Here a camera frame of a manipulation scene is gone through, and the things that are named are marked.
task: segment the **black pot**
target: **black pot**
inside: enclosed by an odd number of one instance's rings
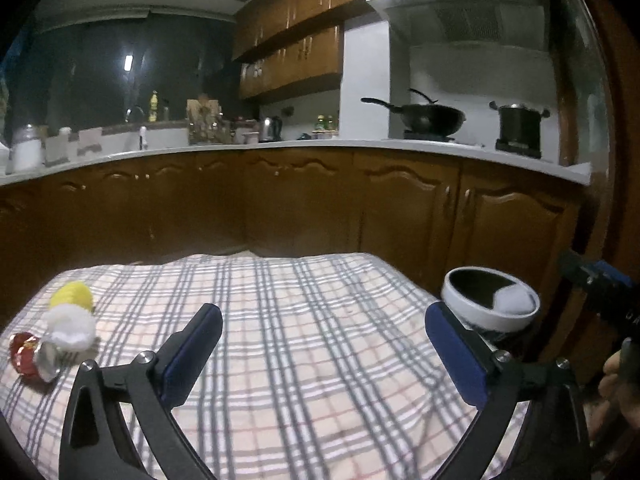
[[[413,88],[409,88],[409,90],[423,96],[429,101],[429,104],[395,106],[371,97],[363,97],[360,100],[363,103],[381,105],[388,108],[391,113],[400,114],[404,125],[416,134],[435,134],[448,137],[460,129],[466,118],[462,111],[449,106],[437,105],[437,101],[433,101],[422,92]]]
[[[495,149],[540,158],[540,121],[549,117],[549,110],[539,112],[525,105],[498,107],[495,101],[489,106],[500,114],[500,138]]]

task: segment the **gas burner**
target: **gas burner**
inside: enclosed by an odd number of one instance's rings
[[[434,140],[435,142],[455,142],[452,137],[444,137],[438,134],[417,134],[411,130],[404,131],[404,138],[407,140]]]

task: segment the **wok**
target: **wok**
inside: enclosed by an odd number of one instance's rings
[[[404,105],[395,106],[382,99],[363,97],[363,103],[372,103],[388,108],[393,114],[400,114],[402,122],[413,133],[435,134],[448,137],[460,129],[466,117],[456,108],[437,105],[437,100],[432,100],[422,92],[409,88],[409,92],[421,95],[429,102],[428,105]]]

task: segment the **bed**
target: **bed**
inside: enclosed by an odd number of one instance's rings
[[[9,364],[8,339],[41,335],[49,298],[73,280],[94,294],[98,339],[82,355],[66,354],[59,379],[36,392]],[[79,363],[126,364],[157,350],[209,302],[222,310],[223,335],[173,413],[217,478],[430,478],[475,414],[425,334],[435,299],[370,254],[199,254],[70,270],[2,333],[0,410],[44,478],[58,478]],[[148,473],[164,478],[130,406],[124,413]],[[523,417],[516,410],[487,478],[501,470]]]

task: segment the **cabinet handle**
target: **cabinet handle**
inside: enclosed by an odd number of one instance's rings
[[[466,219],[468,217],[469,214],[469,210],[471,208],[470,204],[471,204],[471,200],[472,200],[472,191],[471,189],[467,189],[465,191],[465,199],[464,202],[462,203],[462,218]]]
[[[447,186],[444,190],[444,202],[442,203],[442,212],[447,214],[449,211],[449,200],[451,198],[451,186]]]

